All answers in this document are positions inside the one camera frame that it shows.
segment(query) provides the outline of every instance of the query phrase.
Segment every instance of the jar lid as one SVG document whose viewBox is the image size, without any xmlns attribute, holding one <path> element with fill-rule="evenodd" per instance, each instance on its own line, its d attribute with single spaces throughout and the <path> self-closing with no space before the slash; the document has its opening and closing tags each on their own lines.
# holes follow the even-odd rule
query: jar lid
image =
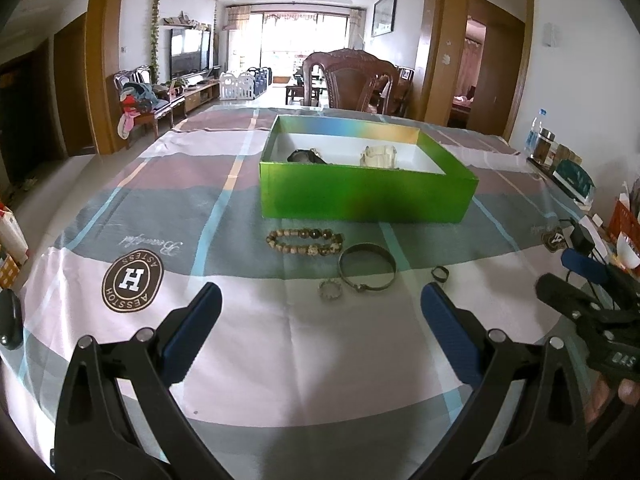
<svg viewBox="0 0 640 480">
<path fill-rule="evenodd" d="M 542 135 L 543 137 L 545 137 L 545 139 L 548 139 L 548 140 L 554 140 L 556 138 L 556 136 L 546 128 L 542 128 L 540 135 Z"/>
</svg>

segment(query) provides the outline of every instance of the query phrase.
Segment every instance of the wooden cabinet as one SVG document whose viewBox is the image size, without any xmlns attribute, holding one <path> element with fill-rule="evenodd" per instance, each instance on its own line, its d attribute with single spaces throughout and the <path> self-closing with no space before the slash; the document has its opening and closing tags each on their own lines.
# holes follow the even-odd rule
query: wooden cabinet
<svg viewBox="0 0 640 480">
<path fill-rule="evenodd" d="M 219 95 L 220 84 L 218 81 L 212 81 L 203 88 L 187 90 L 184 92 L 185 111 L 188 113 L 194 108 L 216 99 Z"/>
<path fill-rule="evenodd" d="M 191 112 L 191 110 L 193 110 L 194 108 L 197 108 L 198 106 L 200 106 L 200 92 L 195 92 L 191 95 L 187 95 L 184 98 L 185 104 L 185 111 Z"/>
</svg>

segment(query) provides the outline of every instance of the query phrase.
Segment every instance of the bowl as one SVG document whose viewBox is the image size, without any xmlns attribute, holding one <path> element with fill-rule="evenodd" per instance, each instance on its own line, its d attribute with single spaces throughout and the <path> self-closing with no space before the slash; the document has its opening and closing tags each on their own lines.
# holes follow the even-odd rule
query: bowl
<svg viewBox="0 0 640 480">
<path fill-rule="evenodd" d="M 618 259 L 627 269 L 635 269 L 640 266 L 640 251 L 626 233 L 621 232 L 618 235 L 616 249 L 618 250 Z"/>
</svg>

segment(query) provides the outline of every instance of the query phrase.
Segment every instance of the picture frame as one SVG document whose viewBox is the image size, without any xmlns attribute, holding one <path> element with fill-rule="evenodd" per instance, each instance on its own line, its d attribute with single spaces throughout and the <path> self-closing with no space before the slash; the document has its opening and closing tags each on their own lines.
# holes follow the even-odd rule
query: picture frame
<svg viewBox="0 0 640 480">
<path fill-rule="evenodd" d="M 371 37 L 382 36 L 394 31 L 398 0 L 378 0 L 373 7 Z"/>
</svg>

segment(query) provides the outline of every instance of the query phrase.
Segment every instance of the green box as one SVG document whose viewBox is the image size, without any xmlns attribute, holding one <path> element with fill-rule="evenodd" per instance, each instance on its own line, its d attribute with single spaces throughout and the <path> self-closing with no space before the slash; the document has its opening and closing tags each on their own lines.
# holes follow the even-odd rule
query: green box
<svg viewBox="0 0 640 480">
<path fill-rule="evenodd" d="M 300 164 L 286 162 L 284 155 L 292 147 L 322 145 L 321 156 L 329 146 L 343 150 L 335 158 L 347 152 L 358 159 L 362 150 L 355 150 L 363 145 L 385 143 L 393 143 L 398 153 L 414 153 L 412 160 L 417 157 L 421 164 L 434 163 L 434 171 L 443 174 L 332 164 L 330 157 L 327 165 Z M 398 124 L 280 115 L 260 158 L 266 218 L 460 222 L 477 186 L 476 176 L 435 140 L 419 128 Z"/>
</svg>

